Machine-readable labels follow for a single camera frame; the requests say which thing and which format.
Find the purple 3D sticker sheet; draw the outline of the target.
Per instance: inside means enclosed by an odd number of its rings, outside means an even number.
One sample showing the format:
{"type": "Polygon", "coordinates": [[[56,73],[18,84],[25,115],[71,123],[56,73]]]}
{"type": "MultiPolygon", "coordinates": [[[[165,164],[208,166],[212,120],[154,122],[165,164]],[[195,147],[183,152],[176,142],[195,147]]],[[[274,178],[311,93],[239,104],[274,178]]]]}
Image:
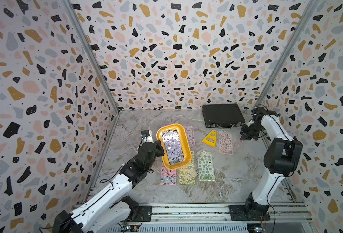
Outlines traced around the purple 3D sticker sheet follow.
{"type": "Polygon", "coordinates": [[[188,143],[190,147],[195,146],[195,136],[194,136],[194,128],[192,126],[185,126],[185,131],[188,139],[188,143]]]}

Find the pink yellow cat sticker sheet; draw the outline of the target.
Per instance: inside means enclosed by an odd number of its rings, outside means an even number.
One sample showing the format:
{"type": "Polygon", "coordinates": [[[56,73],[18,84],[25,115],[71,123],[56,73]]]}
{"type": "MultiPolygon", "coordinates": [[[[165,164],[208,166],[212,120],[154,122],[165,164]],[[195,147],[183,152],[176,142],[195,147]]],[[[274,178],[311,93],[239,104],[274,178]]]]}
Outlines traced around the pink yellow cat sticker sheet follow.
{"type": "Polygon", "coordinates": [[[165,166],[162,166],[160,182],[161,182],[161,185],[176,185],[177,184],[177,170],[169,170],[165,166]]]}

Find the lilac character sticker sheet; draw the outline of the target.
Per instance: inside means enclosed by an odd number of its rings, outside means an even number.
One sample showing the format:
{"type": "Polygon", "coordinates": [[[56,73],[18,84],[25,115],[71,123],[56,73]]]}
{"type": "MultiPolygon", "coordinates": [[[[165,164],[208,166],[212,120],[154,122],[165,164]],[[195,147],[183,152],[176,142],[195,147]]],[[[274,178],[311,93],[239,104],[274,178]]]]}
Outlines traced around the lilac character sticker sheet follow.
{"type": "Polygon", "coordinates": [[[234,144],[234,148],[238,150],[243,145],[243,140],[238,140],[234,144]]]}

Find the yellow plastic storage box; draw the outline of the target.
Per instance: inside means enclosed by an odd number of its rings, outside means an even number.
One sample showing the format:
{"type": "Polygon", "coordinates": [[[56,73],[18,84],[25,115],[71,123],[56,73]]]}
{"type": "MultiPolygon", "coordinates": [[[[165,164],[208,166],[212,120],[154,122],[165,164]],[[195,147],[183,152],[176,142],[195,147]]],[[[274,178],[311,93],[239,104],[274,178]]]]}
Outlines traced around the yellow plastic storage box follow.
{"type": "Polygon", "coordinates": [[[164,166],[169,170],[177,170],[187,166],[191,160],[191,150],[185,128],[181,124],[165,125],[156,133],[164,151],[164,166]]]}

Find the green animal sticker sheet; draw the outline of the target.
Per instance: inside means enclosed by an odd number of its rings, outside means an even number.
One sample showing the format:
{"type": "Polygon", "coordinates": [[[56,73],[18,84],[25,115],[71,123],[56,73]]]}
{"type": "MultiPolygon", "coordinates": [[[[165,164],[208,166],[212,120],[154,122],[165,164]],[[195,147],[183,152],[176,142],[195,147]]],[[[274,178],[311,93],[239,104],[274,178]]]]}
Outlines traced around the green animal sticker sheet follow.
{"type": "Polygon", "coordinates": [[[191,152],[191,161],[188,165],[179,169],[180,185],[195,185],[195,161],[194,152],[191,152]]]}

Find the pink bear sticker sheet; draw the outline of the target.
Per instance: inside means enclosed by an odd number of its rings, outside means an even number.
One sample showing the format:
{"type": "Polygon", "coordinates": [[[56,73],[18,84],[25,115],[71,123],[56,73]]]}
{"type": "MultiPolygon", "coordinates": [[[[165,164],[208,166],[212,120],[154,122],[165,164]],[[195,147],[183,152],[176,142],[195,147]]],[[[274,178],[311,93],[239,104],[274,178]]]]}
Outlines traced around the pink bear sticker sheet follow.
{"type": "Polygon", "coordinates": [[[233,155],[232,134],[226,131],[219,131],[219,152],[220,154],[233,155]]]}

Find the purple bonbon sticker sheet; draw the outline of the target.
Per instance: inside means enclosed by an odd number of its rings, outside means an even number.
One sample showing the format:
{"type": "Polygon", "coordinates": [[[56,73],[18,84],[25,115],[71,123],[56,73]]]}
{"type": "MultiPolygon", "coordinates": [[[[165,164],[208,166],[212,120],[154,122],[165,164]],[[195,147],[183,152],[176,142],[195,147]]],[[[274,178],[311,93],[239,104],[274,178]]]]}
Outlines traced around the purple bonbon sticker sheet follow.
{"type": "Polygon", "coordinates": [[[167,158],[170,165],[181,163],[185,160],[180,137],[177,131],[167,131],[162,134],[167,158]]]}

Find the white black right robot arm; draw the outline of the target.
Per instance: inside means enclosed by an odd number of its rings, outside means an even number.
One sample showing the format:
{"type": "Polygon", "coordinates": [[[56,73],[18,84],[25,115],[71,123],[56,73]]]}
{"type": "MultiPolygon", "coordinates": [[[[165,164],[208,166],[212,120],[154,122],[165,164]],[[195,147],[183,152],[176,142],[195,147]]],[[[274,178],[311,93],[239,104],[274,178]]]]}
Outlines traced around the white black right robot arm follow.
{"type": "Polygon", "coordinates": [[[248,202],[259,206],[270,206],[270,199],[284,178],[295,172],[303,144],[293,139],[282,126],[278,114],[260,104],[252,110],[252,119],[242,126],[241,140],[270,139],[264,155],[265,172],[257,188],[250,194],[248,202]]]}

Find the green frog sticker sheet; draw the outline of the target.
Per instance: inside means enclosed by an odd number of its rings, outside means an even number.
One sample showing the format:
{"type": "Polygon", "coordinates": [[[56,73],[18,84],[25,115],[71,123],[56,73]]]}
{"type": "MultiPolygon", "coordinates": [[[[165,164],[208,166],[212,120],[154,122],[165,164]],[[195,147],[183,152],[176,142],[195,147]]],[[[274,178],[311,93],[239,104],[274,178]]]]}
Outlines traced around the green frog sticker sheet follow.
{"type": "Polygon", "coordinates": [[[198,151],[198,173],[200,181],[215,181],[212,153],[198,151]]]}

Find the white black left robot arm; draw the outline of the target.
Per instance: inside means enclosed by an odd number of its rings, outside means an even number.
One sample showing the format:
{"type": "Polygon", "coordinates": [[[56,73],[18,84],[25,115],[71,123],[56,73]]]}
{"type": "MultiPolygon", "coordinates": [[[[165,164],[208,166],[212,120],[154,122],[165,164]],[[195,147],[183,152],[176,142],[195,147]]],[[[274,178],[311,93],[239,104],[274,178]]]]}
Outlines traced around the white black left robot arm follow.
{"type": "Polygon", "coordinates": [[[129,196],[129,192],[152,170],[156,158],[164,154],[159,140],[141,143],[137,155],[121,166],[104,189],[70,213],[58,214],[52,232],[99,233],[122,221],[144,220],[139,203],[129,196]]]}

